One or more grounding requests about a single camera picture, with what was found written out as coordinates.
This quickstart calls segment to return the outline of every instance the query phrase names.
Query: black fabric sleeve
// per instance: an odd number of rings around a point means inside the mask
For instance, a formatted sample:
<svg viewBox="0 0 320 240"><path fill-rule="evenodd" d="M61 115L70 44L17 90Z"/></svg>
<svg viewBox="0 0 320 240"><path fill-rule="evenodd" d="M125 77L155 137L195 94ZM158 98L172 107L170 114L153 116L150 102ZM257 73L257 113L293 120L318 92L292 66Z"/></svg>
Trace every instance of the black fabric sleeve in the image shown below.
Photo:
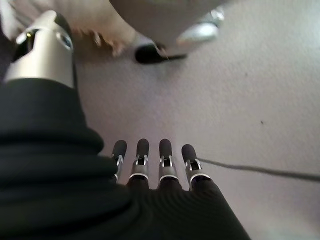
<svg viewBox="0 0 320 240"><path fill-rule="evenodd" d="M102 148L75 90L46 79L0 86L0 239L249 239L213 182L117 185Z"/></svg>

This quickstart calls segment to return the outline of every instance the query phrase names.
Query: fabric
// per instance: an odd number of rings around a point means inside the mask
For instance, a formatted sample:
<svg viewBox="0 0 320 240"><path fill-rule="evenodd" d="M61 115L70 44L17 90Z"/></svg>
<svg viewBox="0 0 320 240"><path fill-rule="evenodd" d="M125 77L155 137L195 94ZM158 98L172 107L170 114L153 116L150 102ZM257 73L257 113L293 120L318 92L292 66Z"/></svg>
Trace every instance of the fabric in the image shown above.
<svg viewBox="0 0 320 240"><path fill-rule="evenodd" d="M249 239L211 181L195 191L115 184L75 90L14 80L0 87L0 113L2 240Z"/></svg>
<svg viewBox="0 0 320 240"><path fill-rule="evenodd" d="M93 32L96 43L101 45L105 41L110 44L114 55L136 37L136 31L119 16L108 0L1 0L4 35L14 40L47 10L62 14L76 33Z"/></svg>

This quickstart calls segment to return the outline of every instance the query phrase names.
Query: floor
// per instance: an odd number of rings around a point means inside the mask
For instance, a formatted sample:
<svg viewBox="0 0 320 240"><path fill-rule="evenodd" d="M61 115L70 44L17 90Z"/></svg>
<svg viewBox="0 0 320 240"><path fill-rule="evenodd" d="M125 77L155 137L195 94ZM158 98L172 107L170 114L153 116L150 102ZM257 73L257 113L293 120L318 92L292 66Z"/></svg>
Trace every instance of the floor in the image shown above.
<svg viewBox="0 0 320 240"><path fill-rule="evenodd" d="M188 188L181 147L201 158L310 174L320 172L320 1L244 0L225 7L217 41L181 61L134 62L134 48L76 41L81 101L103 154L126 140L120 182L140 138L150 143L150 187L158 184L158 145L172 142ZM147 42L139 37L137 45ZM320 240L320 184L224 169L205 171L253 240Z"/></svg>

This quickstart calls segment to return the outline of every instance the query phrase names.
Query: black cable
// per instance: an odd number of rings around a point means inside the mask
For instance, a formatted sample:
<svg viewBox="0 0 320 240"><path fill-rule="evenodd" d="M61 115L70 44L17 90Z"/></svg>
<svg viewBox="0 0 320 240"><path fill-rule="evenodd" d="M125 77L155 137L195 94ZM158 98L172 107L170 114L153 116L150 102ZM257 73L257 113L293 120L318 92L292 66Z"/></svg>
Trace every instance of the black cable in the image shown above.
<svg viewBox="0 0 320 240"><path fill-rule="evenodd" d="M299 180L305 180L305 181L311 181L311 182L320 182L320 175L317 175L317 174L309 174L309 173L294 172L294 171L283 171L283 170L263 168L259 166L233 165L233 164L227 164L227 163L222 163L218 161L208 160L204 158L198 158L198 160L203 163L215 165L215 166L226 168L226 169L256 172L261 174L268 174L271 176L299 179Z"/></svg>

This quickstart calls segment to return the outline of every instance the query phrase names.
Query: robotic finger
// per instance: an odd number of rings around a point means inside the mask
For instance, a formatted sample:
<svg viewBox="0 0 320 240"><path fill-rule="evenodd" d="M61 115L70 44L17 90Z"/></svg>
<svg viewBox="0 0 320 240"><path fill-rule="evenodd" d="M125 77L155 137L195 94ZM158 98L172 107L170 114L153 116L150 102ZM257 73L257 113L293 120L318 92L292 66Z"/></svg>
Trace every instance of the robotic finger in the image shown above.
<svg viewBox="0 0 320 240"><path fill-rule="evenodd" d="M140 139L136 146L136 157L132 164L128 187L139 190L149 189L148 155L149 142L144 138Z"/></svg>
<svg viewBox="0 0 320 240"><path fill-rule="evenodd" d="M124 140L119 140L114 144L112 150L112 160L116 162L116 166L118 167L117 172L114 174L114 181L117 182L119 175L121 173L122 165L124 163L124 158L127 151L127 143Z"/></svg>
<svg viewBox="0 0 320 240"><path fill-rule="evenodd" d="M197 159L197 154L193 146L186 144L181 149L185 164L185 173L189 183L190 191L205 191L215 187L211 178L205 174Z"/></svg>
<svg viewBox="0 0 320 240"><path fill-rule="evenodd" d="M172 160L171 142L168 139L162 139L159 144L159 185L160 191L182 190L178 180L175 164Z"/></svg>

